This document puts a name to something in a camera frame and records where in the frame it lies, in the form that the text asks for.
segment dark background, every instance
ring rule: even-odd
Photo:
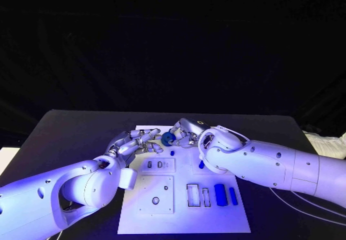
[[[0,144],[50,109],[288,115],[346,131],[346,3],[0,3]]]

